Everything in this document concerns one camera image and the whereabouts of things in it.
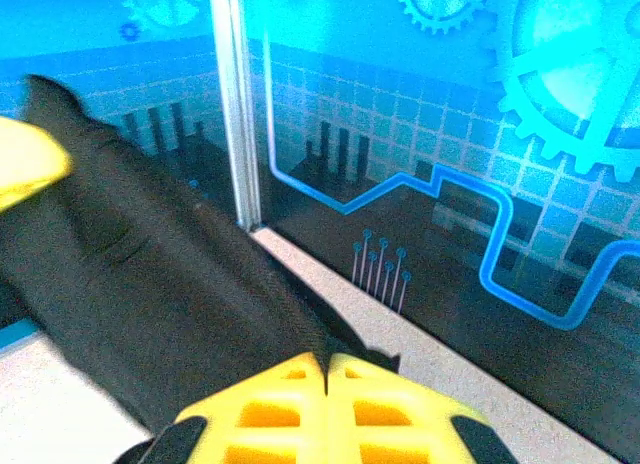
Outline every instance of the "grid pattern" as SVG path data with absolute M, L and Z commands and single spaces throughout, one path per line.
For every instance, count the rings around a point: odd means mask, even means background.
M 264 86 L 259 44 L 251 49 L 254 79 Z M 586 274 L 588 269 L 567 259 L 581 223 L 618 238 L 640 238 L 640 173 L 621 184 L 605 166 L 578 175 L 573 172 L 573 156 L 543 159 L 543 142 L 535 136 L 519 139 L 518 116 L 499 112 L 499 90 L 473 89 L 279 45 L 273 45 L 271 53 L 278 162 L 283 170 L 304 159 L 305 141 L 319 141 L 319 121 L 325 120 L 371 139 L 367 177 L 374 181 L 398 171 L 413 173 L 419 161 L 442 162 L 540 206 L 531 238 L 510 238 L 507 246 L 552 269 L 580 279 Z M 554 122 L 563 117 L 543 112 Z M 574 135 L 584 132 L 583 121 L 569 125 Z M 639 135 L 636 129 L 616 130 L 610 144 L 637 147 Z M 337 135 L 331 140 L 336 142 Z M 349 149 L 353 158 L 348 176 L 356 172 L 353 151 Z M 458 217 L 474 232 L 484 235 L 489 230 Z M 627 302 L 640 303 L 636 291 L 611 285 Z
M 167 150 L 177 147 L 170 104 L 182 103 L 187 133 L 202 122 L 207 137 L 226 146 L 216 57 L 211 38 L 12 59 L 0 70 L 0 115 L 19 117 L 27 73 L 54 78 L 75 91 L 90 114 L 118 126 L 133 113 L 140 147 L 156 152 L 149 109 L 158 108 Z

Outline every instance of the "black cloth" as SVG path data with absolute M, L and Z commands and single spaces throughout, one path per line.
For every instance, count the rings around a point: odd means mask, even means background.
M 69 90 L 28 85 L 25 120 L 71 154 L 74 172 L 0 214 L 0 275 L 65 358 L 152 432 L 306 351 L 325 369 L 334 352 L 397 366 Z

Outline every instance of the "gear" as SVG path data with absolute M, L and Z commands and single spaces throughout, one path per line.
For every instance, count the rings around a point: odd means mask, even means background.
M 124 0 L 131 10 L 131 20 L 142 30 L 182 26 L 201 12 L 205 0 Z
M 399 0 L 405 5 L 405 14 L 413 17 L 413 24 L 419 23 L 424 31 L 432 34 L 450 29 L 462 28 L 473 19 L 473 13 L 484 7 L 485 0 Z
M 135 22 L 127 22 L 120 26 L 120 35 L 125 41 L 137 41 L 140 37 L 140 28 Z
M 487 9 L 498 15 L 496 33 L 490 37 L 488 47 L 495 49 L 497 54 L 497 67 L 490 73 L 489 80 L 502 82 L 506 92 L 498 105 L 500 111 L 515 111 L 520 117 L 521 123 L 515 130 L 517 137 L 524 139 L 537 134 L 545 141 L 542 149 L 545 159 L 553 159 L 564 151 L 575 156 L 577 174 L 587 174 L 596 163 L 600 163 L 612 166 L 619 182 L 629 182 L 636 168 L 640 167 L 640 151 L 606 144 L 611 131 L 625 117 L 622 110 L 640 71 L 640 39 L 628 24 L 633 21 L 631 18 L 640 0 L 594 0 L 601 7 L 597 14 L 599 22 L 594 24 L 585 20 L 584 25 L 564 32 L 561 30 L 560 34 L 546 41 L 534 42 L 532 50 L 517 52 L 513 43 L 522 41 L 522 36 L 514 35 L 520 28 L 516 25 L 520 1 L 487 0 Z M 608 76 L 603 78 L 601 85 L 593 89 L 595 106 L 580 116 L 588 122 L 586 132 L 579 136 L 562 130 L 532 102 L 530 94 L 525 91 L 524 78 L 532 72 L 542 75 L 550 69 L 565 72 L 568 65 L 583 64 L 584 59 L 601 49 L 615 64 L 608 68 Z M 584 97 L 589 92 L 582 90 L 581 94 L 576 96 L 573 92 L 572 99 Z

